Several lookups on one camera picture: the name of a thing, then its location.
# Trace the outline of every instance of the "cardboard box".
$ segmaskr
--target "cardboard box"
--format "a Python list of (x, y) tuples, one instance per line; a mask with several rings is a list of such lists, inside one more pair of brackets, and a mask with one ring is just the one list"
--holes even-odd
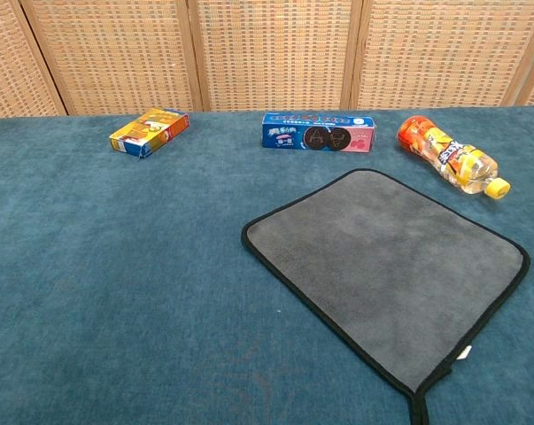
[(267, 113), (263, 118), (266, 148), (369, 152), (374, 139), (375, 123), (370, 117)]
[(146, 158), (188, 128), (188, 114), (173, 110), (150, 109), (109, 136), (119, 152)]

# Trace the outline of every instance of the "microfiber cloth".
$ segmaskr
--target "microfiber cloth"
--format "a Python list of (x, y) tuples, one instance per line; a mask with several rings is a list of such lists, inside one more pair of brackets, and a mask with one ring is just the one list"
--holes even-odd
[(517, 243), (375, 170), (354, 170), (253, 220), (242, 237), (408, 396), (413, 425), (429, 423), (426, 391), (530, 263)]

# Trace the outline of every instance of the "teal table surface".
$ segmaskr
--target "teal table surface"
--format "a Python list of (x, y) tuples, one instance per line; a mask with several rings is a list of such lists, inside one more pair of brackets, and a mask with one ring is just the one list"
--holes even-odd
[[(492, 155), (507, 197), (466, 195), (402, 151), (417, 112)], [(261, 113), (193, 113), (143, 160), (108, 143), (130, 115), (0, 120), (0, 424), (408, 424), (406, 398), (240, 239), (360, 167), (530, 254), (427, 402), (432, 424), (534, 424), (534, 106), (360, 113), (369, 154), (265, 149)]]

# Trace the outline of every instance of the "cookie image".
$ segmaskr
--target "cookie image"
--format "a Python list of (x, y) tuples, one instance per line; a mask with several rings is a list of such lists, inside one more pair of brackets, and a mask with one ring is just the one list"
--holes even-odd
[(304, 143), (310, 149), (320, 150), (329, 143), (329, 131), (324, 127), (310, 127), (304, 134)]
[(333, 151), (340, 151), (349, 146), (351, 140), (352, 135), (349, 134), (349, 131), (345, 128), (336, 127), (333, 128), (329, 134), (328, 146)]

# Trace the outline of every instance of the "plastic bottle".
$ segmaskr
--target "plastic bottle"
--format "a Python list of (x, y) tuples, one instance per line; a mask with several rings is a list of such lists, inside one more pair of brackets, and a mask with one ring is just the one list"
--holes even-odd
[(501, 199), (511, 185), (498, 177), (495, 160), (470, 144), (461, 144), (419, 115), (406, 120), (397, 134), (400, 146), (420, 155), (453, 186), (467, 193), (484, 191), (493, 199)]

